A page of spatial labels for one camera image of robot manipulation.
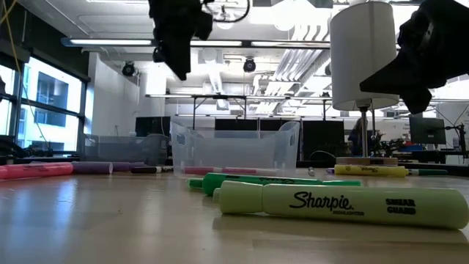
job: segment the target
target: yellow cable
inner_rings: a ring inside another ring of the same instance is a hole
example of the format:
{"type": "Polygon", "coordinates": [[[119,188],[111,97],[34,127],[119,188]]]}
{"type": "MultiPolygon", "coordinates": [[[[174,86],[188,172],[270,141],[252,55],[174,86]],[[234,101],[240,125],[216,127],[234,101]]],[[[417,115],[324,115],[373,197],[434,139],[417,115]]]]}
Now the yellow cable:
{"type": "Polygon", "coordinates": [[[5,3],[5,1],[3,1],[3,6],[4,6],[4,11],[5,11],[5,14],[1,17],[1,20],[0,20],[0,25],[3,24],[3,21],[5,21],[5,19],[8,18],[8,15],[12,12],[13,10],[13,7],[15,7],[15,4],[18,0],[13,0],[13,3],[11,5],[11,7],[7,10],[7,3],[5,3]]]}
{"type": "Polygon", "coordinates": [[[22,80],[23,75],[21,74],[21,66],[20,66],[20,63],[18,62],[18,55],[16,54],[15,44],[13,43],[12,28],[10,26],[10,20],[8,19],[8,11],[7,11],[7,5],[5,3],[5,0],[4,0],[3,3],[4,3],[3,4],[3,10],[6,12],[5,13],[5,15],[6,15],[5,19],[7,20],[8,35],[10,36],[10,42],[11,42],[11,45],[12,45],[13,56],[15,57],[16,69],[18,70],[18,73],[20,73],[20,79],[22,80]]]}
{"type": "MultiPolygon", "coordinates": [[[[32,113],[32,116],[33,116],[33,119],[35,120],[36,117],[34,115],[34,111],[32,111],[32,107],[31,107],[31,104],[29,103],[29,98],[28,98],[28,91],[26,90],[26,88],[24,87],[24,84],[23,84],[23,74],[21,72],[21,66],[20,66],[20,62],[18,61],[18,55],[16,54],[16,48],[15,48],[15,42],[13,40],[13,35],[12,35],[12,28],[10,26],[10,20],[8,19],[8,11],[7,11],[7,5],[5,3],[5,0],[3,0],[3,9],[5,11],[5,19],[7,20],[7,28],[8,28],[8,35],[10,36],[10,43],[12,45],[12,50],[13,50],[13,56],[15,57],[15,63],[16,63],[16,70],[18,71],[18,74],[20,75],[20,84],[21,84],[21,88],[20,89],[24,89],[24,92],[26,92],[26,99],[28,100],[28,104],[29,104],[29,110],[31,110],[31,113],[32,113]]],[[[43,137],[44,139],[44,142],[48,145],[48,149],[51,148],[51,144],[45,139],[44,137],[44,134],[43,134],[43,131],[41,130],[41,127],[39,126],[39,124],[36,122],[36,125],[37,125],[37,128],[39,129],[39,132],[41,134],[41,136],[43,137]]]]}

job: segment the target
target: table surface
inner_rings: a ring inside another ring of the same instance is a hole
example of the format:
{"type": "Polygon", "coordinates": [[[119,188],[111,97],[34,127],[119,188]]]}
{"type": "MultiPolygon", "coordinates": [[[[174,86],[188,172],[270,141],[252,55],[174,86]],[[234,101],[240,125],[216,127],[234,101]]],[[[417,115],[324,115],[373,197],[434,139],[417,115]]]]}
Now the table surface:
{"type": "MultiPolygon", "coordinates": [[[[458,177],[336,177],[368,187],[455,188],[458,177]]],[[[298,177],[309,177],[299,169],[298,177]]],[[[0,263],[469,263],[469,227],[436,230],[222,216],[173,174],[0,183],[0,263]]]]}

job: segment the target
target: window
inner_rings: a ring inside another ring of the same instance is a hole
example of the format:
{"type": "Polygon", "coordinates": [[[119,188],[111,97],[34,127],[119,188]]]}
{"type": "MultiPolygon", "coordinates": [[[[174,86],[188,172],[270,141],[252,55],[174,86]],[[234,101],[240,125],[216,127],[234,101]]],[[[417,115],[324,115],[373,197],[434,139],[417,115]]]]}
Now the window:
{"type": "Polygon", "coordinates": [[[36,142],[36,141],[33,141],[31,142],[31,145],[35,146],[35,147],[39,147],[41,150],[47,150],[48,147],[50,147],[51,149],[53,150],[64,150],[64,143],[61,143],[61,142],[36,142]]]}
{"type": "Polygon", "coordinates": [[[24,123],[26,121],[26,110],[24,108],[21,108],[20,112],[20,122],[19,122],[19,127],[18,127],[18,133],[24,134],[24,123]]]}
{"type": "Polygon", "coordinates": [[[10,129],[11,102],[0,102],[0,135],[8,135],[10,129]]]}
{"type": "Polygon", "coordinates": [[[21,110],[18,133],[18,144],[21,147],[34,144],[44,150],[47,150],[49,145],[53,150],[76,150],[77,117],[33,106],[29,108],[27,105],[21,105],[21,110]]]}
{"type": "Polygon", "coordinates": [[[24,65],[18,144],[40,149],[76,151],[78,118],[62,113],[80,111],[82,83],[55,67],[31,58],[24,65]]]}
{"type": "MultiPolygon", "coordinates": [[[[81,81],[55,67],[31,58],[24,67],[23,83],[25,99],[74,112],[80,111],[81,81]]],[[[47,119],[45,113],[38,115],[39,122],[47,119]]]]}
{"type": "Polygon", "coordinates": [[[34,122],[39,124],[56,125],[64,128],[66,119],[67,116],[64,114],[44,109],[36,109],[36,111],[34,111],[34,122]]]}
{"type": "Polygon", "coordinates": [[[5,83],[5,92],[9,95],[13,94],[15,71],[0,65],[0,76],[2,81],[5,83]]]}

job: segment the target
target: white cylinder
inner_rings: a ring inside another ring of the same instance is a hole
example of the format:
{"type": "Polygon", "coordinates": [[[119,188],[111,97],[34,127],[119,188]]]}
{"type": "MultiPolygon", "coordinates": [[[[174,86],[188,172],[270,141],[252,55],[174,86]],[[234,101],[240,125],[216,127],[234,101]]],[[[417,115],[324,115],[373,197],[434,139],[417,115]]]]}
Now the white cylinder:
{"type": "Polygon", "coordinates": [[[360,83],[396,57],[390,4],[371,1],[348,7],[330,22],[333,107],[357,111],[357,100],[372,99],[374,109],[395,105],[398,95],[360,91],[360,83]]]}

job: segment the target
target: pink highlighter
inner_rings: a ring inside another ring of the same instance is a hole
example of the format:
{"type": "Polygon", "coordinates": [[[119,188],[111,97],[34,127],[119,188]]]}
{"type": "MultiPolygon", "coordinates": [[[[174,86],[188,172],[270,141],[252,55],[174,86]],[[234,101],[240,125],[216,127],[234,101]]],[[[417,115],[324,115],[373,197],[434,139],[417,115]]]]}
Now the pink highlighter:
{"type": "Polygon", "coordinates": [[[262,175],[262,176],[276,176],[278,169],[252,169],[252,168],[217,168],[205,166],[187,166],[184,167],[184,174],[192,175],[206,175],[207,173],[229,173],[237,175],[262,175]]]}
{"type": "Polygon", "coordinates": [[[3,169],[7,170],[7,174],[0,170],[0,180],[62,176],[73,172],[73,166],[68,162],[5,165],[3,169]]]}

